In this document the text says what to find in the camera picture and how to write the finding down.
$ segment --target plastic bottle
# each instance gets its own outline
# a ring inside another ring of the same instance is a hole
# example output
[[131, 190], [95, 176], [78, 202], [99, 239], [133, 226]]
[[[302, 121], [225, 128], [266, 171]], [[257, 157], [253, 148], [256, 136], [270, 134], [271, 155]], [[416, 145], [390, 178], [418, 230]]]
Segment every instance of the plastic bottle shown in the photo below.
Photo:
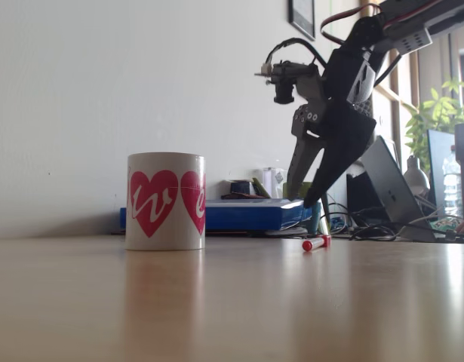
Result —
[[451, 146], [451, 153], [444, 159], [444, 212], [447, 215], [463, 216], [463, 198], [461, 191], [461, 167], [456, 162], [456, 149]]

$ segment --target red cable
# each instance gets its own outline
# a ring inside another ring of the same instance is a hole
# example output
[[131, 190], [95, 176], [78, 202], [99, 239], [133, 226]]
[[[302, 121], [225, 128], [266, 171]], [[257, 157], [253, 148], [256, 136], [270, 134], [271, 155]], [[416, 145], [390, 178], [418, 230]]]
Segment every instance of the red cable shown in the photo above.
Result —
[[358, 7], [358, 8], [354, 8], [354, 9], [351, 9], [351, 10], [344, 11], [342, 13], [338, 13], [336, 15], [333, 15], [332, 17], [328, 17], [326, 20], [324, 20], [322, 22], [322, 24], [321, 24], [321, 34], [325, 38], [333, 41], [334, 43], [342, 45], [344, 43], [344, 41], [342, 39], [339, 39], [339, 38], [337, 38], [337, 37], [335, 37], [335, 36], [333, 36], [331, 34], [328, 34], [325, 31], [323, 31], [322, 29], [327, 24], [330, 24], [330, 23], [332, 23], [334, 21], [337, 21], [337, 20], [346, 19], [347, 17], [351, 17], [352, 15], [357, 14], [359, 11], [361, 11], [364, 8], [367, 8], [368, 6], [372, 6], [373, 8], [375, 8], [375, 9], [377, 9], [379, 11], [382, 11], [382, 8], [378, 4], [369, 3], [369, 4], [362, 5], [362, 6]]
[[390, 26], [393, 26], [395, 23], [399, 23], [401, 21], [408, 20], [411, 17], [414, 17], [417, 14], [428, 10], [431, 6], [436, 5], [437, 3], [441, 2], [441, 1], [443, 1], [443, 0], [431, 0], [430, 2], [420, 6], [419, 8], [417, 8], [417, 9], [415, 9], [413, 11], [410, 11], [409, 13], [407, 13], [405, 15], [401, 15], [400, 17], [396, 17], [396, 18], [388, 21], [386, 24], [384, 24], [383, 29], [386, 30]]

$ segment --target picture frame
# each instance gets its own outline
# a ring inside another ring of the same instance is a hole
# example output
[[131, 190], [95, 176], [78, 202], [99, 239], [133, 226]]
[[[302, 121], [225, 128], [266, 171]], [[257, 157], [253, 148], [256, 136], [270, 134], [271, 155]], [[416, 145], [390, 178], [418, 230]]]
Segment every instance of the picture frame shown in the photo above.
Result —
[[315, 40], [315, 0], [288, 0], [289, 23]]

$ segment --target laptop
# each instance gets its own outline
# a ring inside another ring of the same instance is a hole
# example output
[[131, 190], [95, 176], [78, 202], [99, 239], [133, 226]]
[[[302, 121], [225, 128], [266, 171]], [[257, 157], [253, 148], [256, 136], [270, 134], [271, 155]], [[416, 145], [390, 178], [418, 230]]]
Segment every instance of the laptop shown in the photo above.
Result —
[[[376, 142], [363, 154], [361, 160], [392, 222], [408, 224], [425, 216], [393, 158], [388, 144], [381, 136], [377, 137]], [[426, 230], [406, 228], [401, 233], [401, 237], [427, 243], [444, 241], [444, 238], [439, 240], [435, 236], [428, 221], [415, 222], [414, 225]]]

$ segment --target robotic arm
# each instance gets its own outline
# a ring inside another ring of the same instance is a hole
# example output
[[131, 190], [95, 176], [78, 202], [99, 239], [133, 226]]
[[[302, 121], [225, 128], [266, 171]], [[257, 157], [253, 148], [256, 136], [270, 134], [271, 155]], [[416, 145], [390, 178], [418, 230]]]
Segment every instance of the robotic arm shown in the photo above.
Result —
[[[331, 17], [322, 26], [355, 14], [365, 6]], [[292, 103], [294, 86], [307, 101], [293, 115], [292, 134], [297, 144], [287, 180], [289, 198], [295, 199], [312, 162], [324, 149], [304, 201], [306, 207], [324, 195], [366, 150], [376, 126], [368, 106], [373, 88], [394, 69], [401, 56], [464, 25], [464, 0], [386, 0], [372, 6], [380, 13], [358, 20], [345, 41], [323, 33], [341, 44], [327, 63], [310, 43], [292, 38], [272, 50], [258, 74], [275, 86], [276, 103]], [[289, 61], [272, 65], [273, 54], [291, 44], [306, 46], [315, 56], [314, 61], [309, 65]], [[385, 74], [377, 77], [387, 52], [393, 48], [400, 55]], [[315, 60], [324, 67], [322, 74]]]

